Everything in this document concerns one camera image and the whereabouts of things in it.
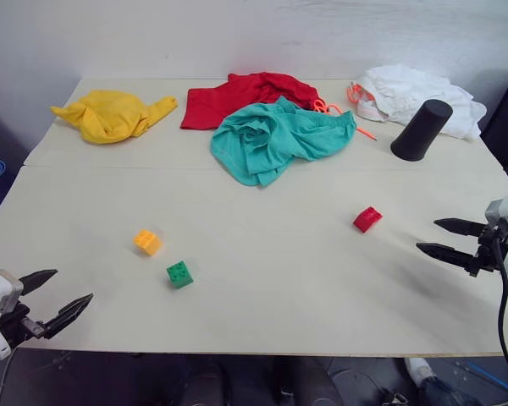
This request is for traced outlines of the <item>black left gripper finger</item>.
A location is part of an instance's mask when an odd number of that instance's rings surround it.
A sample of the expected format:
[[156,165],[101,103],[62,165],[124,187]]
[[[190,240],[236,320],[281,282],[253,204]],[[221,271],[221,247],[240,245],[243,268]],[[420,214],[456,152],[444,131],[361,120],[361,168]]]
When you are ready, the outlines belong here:
[[21,277],[19,281],[22,283],[23,289],[20,295],[26,296],[27,294],[33,292],[57,273],[57,269],[44,269]]
[[87,294],[64,306],[54,318],[43,325],[44,332],[42,336],[45,339],[50,339],[73,323],[88,306],[92,298],[93,294]]

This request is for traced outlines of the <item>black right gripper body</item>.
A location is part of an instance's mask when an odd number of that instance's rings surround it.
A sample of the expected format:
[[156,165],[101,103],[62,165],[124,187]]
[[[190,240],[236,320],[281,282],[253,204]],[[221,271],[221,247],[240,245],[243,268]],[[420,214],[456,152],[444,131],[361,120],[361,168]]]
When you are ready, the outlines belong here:
[[508,252],[508,225],[476,223],[469,234],[478,238],[478,250],[465,266],[465,270],[473,277],[481,269],[489,272],[500,271],[501,263]]

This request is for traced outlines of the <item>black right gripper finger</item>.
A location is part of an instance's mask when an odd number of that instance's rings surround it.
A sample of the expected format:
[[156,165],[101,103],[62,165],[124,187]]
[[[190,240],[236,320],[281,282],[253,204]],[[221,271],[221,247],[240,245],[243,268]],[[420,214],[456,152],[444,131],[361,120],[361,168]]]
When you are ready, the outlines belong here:
[[479,237],[486,228],[486,224],[454,217],[437,219],[433,223],[450,233],[473,237]]
[[416,243],[416,247],[435,260],[459,266],[467,272],[478,271],[478,266],[474,262],[475,257],[473,255],[436,243]]

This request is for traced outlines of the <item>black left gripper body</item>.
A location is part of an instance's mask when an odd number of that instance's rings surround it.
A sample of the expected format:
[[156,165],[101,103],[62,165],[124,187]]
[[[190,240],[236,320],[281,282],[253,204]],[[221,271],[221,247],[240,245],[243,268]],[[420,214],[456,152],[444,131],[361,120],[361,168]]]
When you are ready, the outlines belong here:
[[0,317],[0,332],[10,348],[17,348],[33,337],[41,338],[44,335],[44,325],[33,321],[28,316],[29,312],[28,306],[17,302],[11,312]]

